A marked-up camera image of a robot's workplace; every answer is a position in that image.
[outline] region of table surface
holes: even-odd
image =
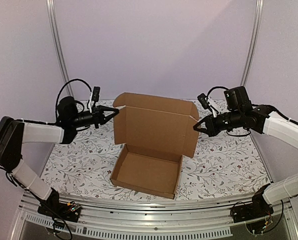
[[[200,118],[210,114],[197,100]],[[113,100],[99,101],[112,106]],[[226,102],[217,101],[221,111]],[[238,129],[232,134],[245,133]],[[95,129],[79,132],[73,143],[56,144],[41,178],[63,194],[129,201],[165,198],[115,187],[111,172],[123,145],[114,144],[112,120]],[[253,193],[270,182],[250,136],[233,137],[221,132],[215,137],[201,133],[193,158],[184,156],[174,200],[198,200]]]

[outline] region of white wall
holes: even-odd
[[[102,99],[122,92],[195,99],[239,85],[255,8],[256,0],[55,1],[69,77],[101,86]],[[73,91],[88,97],[82,84]]]
[[[298,0],[266,0],[247,82],[250,99],[298,121]],[[298,150],[255,134],[275,181],[298,172]],[[292,206],[298,219],[298,197]]]
[[[0,0],[0,119],[54,121],[62,78],[46,1]],[[42,171],[50,144],[30,144],[23,159]],[[0,170],[0,240],[6,240],[23,191]]]

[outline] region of wire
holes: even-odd
[[[272,230],[274,230],[278,226],[278,224],[280,223],[281,219],[283,218],[283,215],[284,215],[284,202],[282,200],[280,200],[280,201],[281,201],[281,207],[282,207],[280,217],[279,217],[277,223],[272,228],[270,228],[269,230],[264,231],[264,233],[269,233]]]
[[[82,79],[76,78],[76,79],[72,79],[72,80],[66,82],[66,83],[62,86],[62,88],[60,89],[60,91],[59,91],[59,93],[58,93],[58,96],[57,96],[57,99],[56,99],[56,101],[55,101],[55,120],[56,120],[56,122],[58,122],[57,106],[58,106],[58,102],[59,102],[60,95],[61,95],[61,93],[63,92],[63,90],[65,89],[65,87],[66,87],[68,84],[72,83],[72,82],[82,82],[82,83],[84,83],[84,84],[88,87],[89,91],[92,92],[92,89],[91,89],[90,85],[89,85],[86,81],[84,81],[84,80],[82,80]]]
[[[30,123],[30,124],[41,124],[41,125],[55,125],[56,124],[56,122],[34,121],[34,120],[26,120],[26,119],[17,119],[16,121]]]
[[[284,115],[281,111],[279,111],[276,107],[272,106],[272,105],[267,105],[268,107],[273,108],[274,111],[276,111],[281,117],[283,117],[284,119],[288,120],[289,122],[298,125],[298,122],[290,119],[289,117],[287,117],[286,115]]]
[[[233,134],[230,134],[230,133],[228,132],[228,130],[226,131],[226,133],[227,133],[229,136],[231,136],[231,137],[247,137],[247,136],[249,136],[249,135],[251,134],[251,131],[248,130],[248,133],[246,133],[246,134],[241,134],[241,135],[233,135]]]
[[[11,122],[8,123],[7,127],[6,127],[6,130],[4,131],[1,139],[4,139],[4,137],[6,136],[9,128],[11,127],[12,123],[14,122],[15,120],[11,120]],[[4,167],[0,166],[0,169],[1,170],[4,170],[6,172],[6,178],[12,183],[12,184],[15,184],[13,181],[10,180],[10,178],[7,176],[7,174],[9,173]]]
[[[60,240],[72,240],[73,239],[73,233],[71,232],[67,222],[58,214],[56,213],[55,211],[53,211],[50,207],[47,206],[47,204],[45,204],[45,202],[40,199],[38,196],[36,196],[32,191],[29,191],[38,201],[41,205],[43,205],[46,209],[48,209],[53,215],[55,215],[55,217],[57,217],[58,219],[60,219],[61,221],[63,221],[64,225],[66,226],[66,228],[68,229],[69,231],[69,234],[70,234],[70,238],[66,239],[66,238],[62,238],[60,236],[58,236],[58,234],[56,233],[56,227],[55,227],[55,223],[57,222],[55,220],[55,217],[52,217],[52,220],[53,220],[53,234]]]
[[[283,218],[283,215],[284,215],[284,202],[282,201],[282,200],[280,200],[281,201],[281,207],[282,207],[282,209],[281,209],[281,214],[280,214],[280,217],[279,217],[279,219],[278,219],[278,221],[277,221],[277,223],[272,227],[272,228],[270,228],[269,230],[267,230],[266,231],[266,229],[267,229],[267,225],[265,226],[265,229],[264,229],[264,231],[262,232],[262,233],[257,233],[257,234],[254,234],[253,233],[253,230],[255,230],[255,229],[249,229],[248,228],[248,226],[247,226],[247,224],[245,224],[245,227],[247,228],[247,230],[248,230],[248,232],[250,232],[252,235],[262,235],[262,234],[265,234],[265,233],[269,233],[269,232],[271,232],[272,230],[274,230],[277,226],[278,226],[278,224],[280,223],[280,221],[281,221],[281,219]]]
[[[83,112],[85,110],[85,105],[81,101],[75,100],[75,103],[78,104],[78,105],[80,105],[80,106],[82,106],[82,110],[79,113],[81,113],[81,112]]]
[[[209,91],[208,91],[208,93],[207,93],[207,99],[208,99],[208,97],[209,97],[209,95],[211,94],[211,92],[213,91],[213,90],[215,90],[215,89],[224,89],[224,90],[228,90],[228,88],[227,87],[225,87],[225,86],[214,86],[213,88],[211,88]]]
[[[82,131],[84,131],[84,130],[87,130],[88,128],[90,128],[90,125],[89,125],[89,126],[86,126],[86,127],[84,127],[84,128],[82,128],[82,129],[77,130],[77,132],[82,132]]]
[[[3,133],[3,135],[2,135],[2,137],[1,137],[1,139],[3,139],[5,136],[6,136],[6,134],[7,134],[7,132],[8,132],[8,130],[9,130],[9,128],[12,126],[12,123],[14,122],[14,121],[19,121],[19,120],[11,120],[11,122],[9,122],[8,123],[8,125],[7,125],[7,127],[6,127],[6,130],[4,131],[4,133]],[[5,176],[6,176],[6,178],[8,179],[8,181],[9,182],[11,182],[14,186],[16,186],[17,187],[17,184],[16,184],[16,182],[21,186],[21,183],[20,182],[18,182],[12,175],[10,175],[10,173],[11,172],[9,172],[9,171],[7,171],[4,167],[2,167],[2,166],[0,166],[0,169],[1,170],[4,170],[5,171]],[[55,234],[55,236],[57,237],[57,238],[59,238],[60,240],[72,240],[73,239],[73,234],[72,234],[72,232],[71,232],[71,230],[70,230],[70,228],[69,228],[69,226],[68,226],[68,224],[66,223],[66,221],[61,217],[61,216],[59,216],[59,214],[57,214],[56,212],[54,212],[53,210],[51,210],[39,197],[37,197],[33,192],[31,192],[31,191],[29,191],[42,205],[44,205],[52,214],[54,214],[57,218],[59,218],[60,220],[62,220],[63,221],[63,223],[65,224],[65,226],[68,228],[68,231],[69,231],[69,234],[70,234],[70,238],[69,239],[65,239],[65,238],[61,238],[61,237],[59,237],[56,233],[54,233]]]
[[[232,206],[232,208],[230,209],[230,216],[231,216],[231,217],[234,216],[234,214],[233,214],[233,209],[234,209],[234,207],[235,207],[237,204],[243,204],[243,205],[245,205],[245,206],[247,207],[247,205],[246,205],[243,201],[237,201],[237,202]]]

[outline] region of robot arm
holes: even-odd
[[[229,112],[215,116],[212,111],[193,127],[194,130],[213,137],[223,130],[230,132],[242,127],[275,137],[298,149],[298,122],[287,118],[271,105],[252,104],[243,86],[227,89],[224,95]],[[198,100],[204,109],[214,109],[214,103],[206,95],[201,94]],[[251,204],[232,208],[233,219],[241,222],[266,216],[268,212],[272,214],[273,203],[295,196],[298,196],[298,173],[261,187],[252,197]]]
[[[96,106],[99,91],[99,87],[94,88],[93,105],[81,112],[78,112],[76,101],[72,96],[63,98],[57,105],[56,123],[15,120],[8,116],[4,116],[0,121],[0,169],[5,170],[11,181],[30,191],[42,203],[38,208],[40,214],[55,218],[56,213],[65,220],[77,222],[80,205],[74,202],[68,204],[59,202],[59,193],[49,187],[23,160],[22,144],[70,144],[81,127],[94,125],[99,128],[99,125],[106,124],[119,113],[119,110]]]

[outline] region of cardboard box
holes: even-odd
[[[173,199],[183,155],[192,158],[199,113],[191,101],[123,93],[113,119],[114,143],[125,144],[110,180],[115,186]]]

